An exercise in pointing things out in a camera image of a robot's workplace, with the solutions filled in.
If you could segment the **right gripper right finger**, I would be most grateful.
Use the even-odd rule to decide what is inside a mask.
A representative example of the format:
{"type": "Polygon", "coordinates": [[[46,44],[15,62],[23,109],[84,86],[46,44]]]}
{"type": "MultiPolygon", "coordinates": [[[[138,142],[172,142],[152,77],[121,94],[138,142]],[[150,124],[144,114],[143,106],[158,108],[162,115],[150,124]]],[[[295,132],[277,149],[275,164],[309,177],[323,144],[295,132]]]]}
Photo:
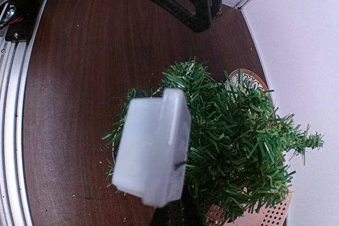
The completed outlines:
{"type": "Polygon", "coordinates": [[[181,197],[181,212],[183,226],[203,226],[203,222],[189,190],[183,190],[181,197]]]}

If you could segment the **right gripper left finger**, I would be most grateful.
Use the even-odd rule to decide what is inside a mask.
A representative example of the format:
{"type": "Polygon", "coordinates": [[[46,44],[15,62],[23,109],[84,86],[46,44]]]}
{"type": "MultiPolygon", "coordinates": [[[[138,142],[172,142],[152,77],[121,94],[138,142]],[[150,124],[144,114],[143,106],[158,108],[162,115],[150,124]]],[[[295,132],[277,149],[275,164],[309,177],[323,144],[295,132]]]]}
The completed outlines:
{"type": "Polygon", "coordinates": [[[182,225],[181,200],[172,201],[163,208],[157,208],[153,216],[153,225],[182,225]]]}

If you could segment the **white battery box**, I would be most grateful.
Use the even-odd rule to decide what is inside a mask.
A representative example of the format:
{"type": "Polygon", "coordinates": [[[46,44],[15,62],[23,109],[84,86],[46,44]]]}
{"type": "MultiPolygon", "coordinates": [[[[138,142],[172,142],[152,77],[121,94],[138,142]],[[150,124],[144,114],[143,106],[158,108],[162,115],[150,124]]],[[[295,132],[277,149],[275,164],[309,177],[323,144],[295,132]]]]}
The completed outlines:
{"type": "Polygon", "coordinates": [[[190,142],[191,115],[180,89],[162,97],[132,99],[122,130],[112,184],[164,207],[182,195],[190,142]]]}

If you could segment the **small green christmas tree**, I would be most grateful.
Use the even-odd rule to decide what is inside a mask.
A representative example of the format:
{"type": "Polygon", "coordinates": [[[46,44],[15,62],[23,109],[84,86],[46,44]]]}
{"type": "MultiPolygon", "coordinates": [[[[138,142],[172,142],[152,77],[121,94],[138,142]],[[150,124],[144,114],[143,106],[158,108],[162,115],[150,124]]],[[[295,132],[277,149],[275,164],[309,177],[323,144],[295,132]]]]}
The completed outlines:
{"type": "Polygon", "coordinates": [[[128,91],[115,128],[103,139],[118,151],[132,99],[158,98],[167,88],[183,90],[191,113],[185,187],[203,225],[213,204],[226,219],[236,219],[282,202],[293,175],[284,164],[285,154],[304,155],[324,144],[320,133],[295,125],[293,115],[279,117],[270,94],[250,91],[234,96],[224,88],[226,79],[215,81],[195,59],[177,62],[163,75],[155,91],[128,91]]]}

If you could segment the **pink plastic basket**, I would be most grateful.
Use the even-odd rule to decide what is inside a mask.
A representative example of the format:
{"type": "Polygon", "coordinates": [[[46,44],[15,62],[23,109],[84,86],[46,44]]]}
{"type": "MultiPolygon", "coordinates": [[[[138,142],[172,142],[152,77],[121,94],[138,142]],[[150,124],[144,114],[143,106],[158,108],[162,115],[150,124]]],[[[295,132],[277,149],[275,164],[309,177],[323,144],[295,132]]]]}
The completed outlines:
{"type": "Polygon", "coordinates": [[[289,187],[286,199],[275,206],[262,207],[258,213],[245,212],[241,217],[231,221],[226,219],[225,213],[217,205],[211,205],[207,212],[207,225],[230,225],[230,226],[271,226],[287,225],[287,215],[293,198],[293,189],[289,187]]]}

